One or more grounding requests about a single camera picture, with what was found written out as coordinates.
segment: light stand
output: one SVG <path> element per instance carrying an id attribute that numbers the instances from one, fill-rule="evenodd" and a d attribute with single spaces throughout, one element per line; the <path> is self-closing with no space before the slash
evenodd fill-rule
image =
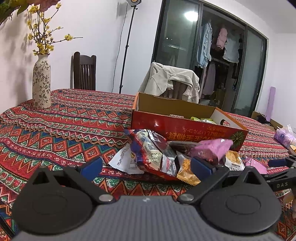
<path id="1" fill-rule="evenodd" d="M 132 17 L 131 17 L 131 25 L 130 25 L 130 29 L 129 29 L 129 31 L 128 31 L 128 40 L 127 40 L 127 42 L 126 42 L 126 51 L 125 51 L 125 53 L 124 53 L 124 59 L 123 59 L 123 65 L 122 65 L 122 73 L 121 73 L 121 80 L 120 80 L 120 87 L 119 87 L 119 93 L 121 94 L 121 89 L 122 89 L 122 87 L 123 87 L 123 85 L 122 85 L 122 80 L 123 80 L 123 73 L 124 73 L 124 66 L 125 66 L 125 64 L 126 64 L 126 55 L 127 55 L 127 52 L 128 52 L 128 42 L 129 42 L 129 37 L 130 37 L 130 35 L 131 35 L 131 26 L 132 26 L 132 24 L 133 24 L 133 17 L 134 17 L 134 14 L 135 14 L 135 11 L 137 10 L 137 8 L 136 8 L 136 5 L 135 6 L 133 6 L 133 15 L 132 15 Z"/>

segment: chair back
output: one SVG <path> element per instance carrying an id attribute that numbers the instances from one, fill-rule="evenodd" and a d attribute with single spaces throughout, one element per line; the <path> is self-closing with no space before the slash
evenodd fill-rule
<path id="1" fill-rule="evenodd" d="M 170 99 L 182 99 L 182 95 L 187 89 L 187 85 L 173 80 L 173 90 L 167 89 L 161 96 Z"/>
<path id="2" fill-rule="evenodd" d="M 96 56 L 89 57 L 74 53 L 74 88 L 81 90 L 96 90 Z"/>

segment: floral ceramic vase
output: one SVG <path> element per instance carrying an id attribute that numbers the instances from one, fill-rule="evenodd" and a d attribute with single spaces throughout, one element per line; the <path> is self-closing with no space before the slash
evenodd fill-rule
<path id="1" fill-rule="evenodd" d="M 50 101 L 50 64 L 48 54 L 38 55 L 33 70 L 33 107 L 37 110 L 47 109 Z"/>

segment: glass door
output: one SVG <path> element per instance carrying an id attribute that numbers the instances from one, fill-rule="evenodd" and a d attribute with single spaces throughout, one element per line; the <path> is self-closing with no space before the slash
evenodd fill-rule
<path id="1" fill-rule="evenodd" d="M 232 113 L 251 116 L 255 109 L 265 67 L 266 45 L 267 41 L 263 36 L 246 27 L 243 72 L 238 81 Z"/>
<path id="2" fill-rule="evenodd" d="M 200 19 L 200 4 L 190 0 L 167 0 L 158 46 L 153 61 L 190 69 Z"/>

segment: blue gripper pad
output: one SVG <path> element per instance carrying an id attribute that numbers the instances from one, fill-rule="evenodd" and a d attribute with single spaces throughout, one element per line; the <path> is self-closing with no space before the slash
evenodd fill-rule
<path id="1" fill-rule="evenodd" d="M 213 165 L 199 157 L 193 157 L 191 159 L 190 167 L 193 174 L 201 181 L 205 180 L 216 171 Z"/>
<path id="2" fill-rule="evenodd" d="M 278 159 L 278 160 L 269 160 L 269 167 L 284 167 L 287 165 L 286 159 Z"/>
<path id="3" fill-rule="evenodd" d="M 92 182 L 101 173 L 102 169 L 103 169 L 102 157 L 98 157 L 78 167 L 79 173 L 90 182 Z"/>

